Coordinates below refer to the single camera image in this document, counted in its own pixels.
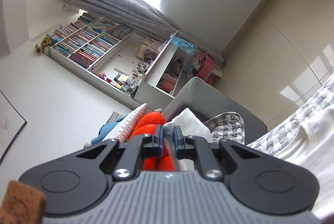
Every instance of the pink plastic basket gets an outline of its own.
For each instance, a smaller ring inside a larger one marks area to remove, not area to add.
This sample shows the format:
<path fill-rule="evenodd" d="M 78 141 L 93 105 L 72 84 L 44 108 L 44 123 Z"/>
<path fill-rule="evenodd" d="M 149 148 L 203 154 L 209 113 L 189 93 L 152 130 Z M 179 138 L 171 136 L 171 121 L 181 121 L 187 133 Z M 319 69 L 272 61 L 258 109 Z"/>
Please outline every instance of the pink plastic basket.
<path fill-rule="evenodd" d="M 204 66 L 197 74 L 197 77 L 200 77 L 201 79 L 205 80 L 212 70 L 213 70 L 213 60 L 209 55 L 206 54 Z"/>

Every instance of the gray sofa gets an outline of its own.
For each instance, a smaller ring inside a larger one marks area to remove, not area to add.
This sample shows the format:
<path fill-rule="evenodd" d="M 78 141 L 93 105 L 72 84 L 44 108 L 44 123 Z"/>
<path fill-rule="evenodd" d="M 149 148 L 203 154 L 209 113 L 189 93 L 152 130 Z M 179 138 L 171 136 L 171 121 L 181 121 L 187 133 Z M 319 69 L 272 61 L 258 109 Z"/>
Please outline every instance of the gray sofa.
<path fill-rule="evenodd" d="M 166 121 L 171 121 L 186 108 L 202 122 L 225 112 L 240 114 L 245 126 L 245 145 L 267 133 L 261 119 L 198 77 L 185 84 L 162 114 Z"/>

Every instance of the brown wooden block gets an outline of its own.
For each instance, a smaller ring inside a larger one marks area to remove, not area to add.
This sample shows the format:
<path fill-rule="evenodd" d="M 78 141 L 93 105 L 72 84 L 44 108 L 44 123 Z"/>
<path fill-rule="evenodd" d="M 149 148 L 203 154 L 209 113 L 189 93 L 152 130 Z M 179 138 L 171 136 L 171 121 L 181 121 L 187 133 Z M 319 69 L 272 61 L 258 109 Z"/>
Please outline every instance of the brown wooden block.
<path fill-rule="evenodd" d="M 1 224 L 40 224 L 46 205 L 46 196 L 31 186 L 9 182 L 2 207 Z"/>

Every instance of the curtain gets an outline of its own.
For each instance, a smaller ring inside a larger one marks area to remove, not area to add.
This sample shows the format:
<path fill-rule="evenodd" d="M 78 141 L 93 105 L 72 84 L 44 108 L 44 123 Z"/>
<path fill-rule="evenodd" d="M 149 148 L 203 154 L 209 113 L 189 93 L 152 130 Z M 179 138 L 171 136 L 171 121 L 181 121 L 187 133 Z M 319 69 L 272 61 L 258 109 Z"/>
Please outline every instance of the curtain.
<path fill-rule="evenodd" d="M 107 17 L 115 23 L 125 24 L 142 37 L 151 37 L 162 42 L 168 40 L 171 33 L 180 30 L 175 23 L 172 24 L 165 15 L 143 0 L 64 0 L 64 3 L 96 16 Z M 224 61 L 219 54 L 188 33 L 179 31 L 177 36 L 197 45 L 219 63 Z"/>

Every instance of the white t-shirt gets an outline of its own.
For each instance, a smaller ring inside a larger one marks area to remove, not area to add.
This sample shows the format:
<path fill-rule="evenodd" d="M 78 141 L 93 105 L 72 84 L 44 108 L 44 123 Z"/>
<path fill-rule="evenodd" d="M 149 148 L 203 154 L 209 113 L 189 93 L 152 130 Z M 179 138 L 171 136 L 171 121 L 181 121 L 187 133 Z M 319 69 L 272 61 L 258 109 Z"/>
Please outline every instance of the white t-shirt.
<path fill-rule="evenodd" d="M 274 155 L 312 172 L 320 184 L 320 193 L 312 209 L 319 219 L 334 212 L 334 105 L 303 122 L 284 149 Z"/>

